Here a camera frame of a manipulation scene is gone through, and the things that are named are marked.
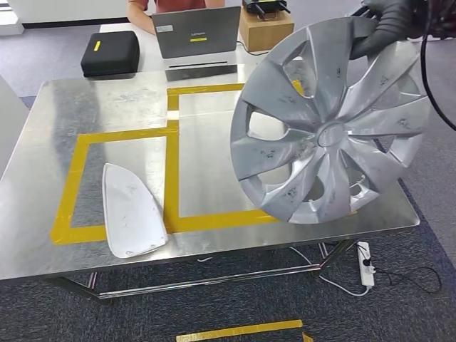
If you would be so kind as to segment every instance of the laptop lid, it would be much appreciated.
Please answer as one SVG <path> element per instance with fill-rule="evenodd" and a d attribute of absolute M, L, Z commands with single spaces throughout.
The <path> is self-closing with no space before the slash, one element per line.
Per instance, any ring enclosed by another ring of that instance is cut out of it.
<path fill-rule="evenodd" d="M 240 6 L 153 14 L 162 57 L 233 51 Z"/>

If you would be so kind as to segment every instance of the white power strip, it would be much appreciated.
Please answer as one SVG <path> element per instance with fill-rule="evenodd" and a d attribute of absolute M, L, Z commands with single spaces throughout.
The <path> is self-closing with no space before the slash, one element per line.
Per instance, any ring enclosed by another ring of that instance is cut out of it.
<path fill-rule="evenodd" d="M 356 247 L 358 250 L 358 259 L 359 260 L 359 270 L 361 272 L 361 282 L 364 286 L 374 286 L 374 267 L 373 266 L 365 266 L 362 263 L 364 259 L 370 259 L 371 258 L 371 250 L 369 249 L 369 244 L 367 242 L 359 242 L 359 247 Z"/>

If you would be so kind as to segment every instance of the cardboard box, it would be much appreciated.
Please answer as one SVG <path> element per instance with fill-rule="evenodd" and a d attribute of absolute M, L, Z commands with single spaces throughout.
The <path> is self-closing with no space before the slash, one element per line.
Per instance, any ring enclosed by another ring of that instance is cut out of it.
<path fill-rule="evenodd" d="M 249 52 L 270 50 L 291 34 L 294 28 L 294 23 L 285 11 L 273 14 L 273 19 L 261 20 L 242 7 L 239 21 L 239 32 Z"/>

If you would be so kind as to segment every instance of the red shirt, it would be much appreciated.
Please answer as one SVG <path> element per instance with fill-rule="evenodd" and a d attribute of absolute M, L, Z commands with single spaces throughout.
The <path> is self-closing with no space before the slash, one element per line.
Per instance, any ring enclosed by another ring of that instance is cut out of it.
<path fill-rule="evenodd" d="M 156 13 L 186 11 L 186 9 L 205 9 L 206 3 L 205 0 L 154 0 L 156 5 Z M 128 0 L 128 2 L 135 2 L 147 10 L 149 0 Z"/>

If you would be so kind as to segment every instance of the yellow label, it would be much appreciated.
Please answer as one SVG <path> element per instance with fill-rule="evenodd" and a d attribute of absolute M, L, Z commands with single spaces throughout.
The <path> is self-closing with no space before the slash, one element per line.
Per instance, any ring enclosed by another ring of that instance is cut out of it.
<path fill-rule="evenodd" d="M 191 41 L 192 43 L 194 43 L 196 41 L 207 41 L 208 38 L 205 37 L 205 38 L 192 38 L 189 41 Z"/>

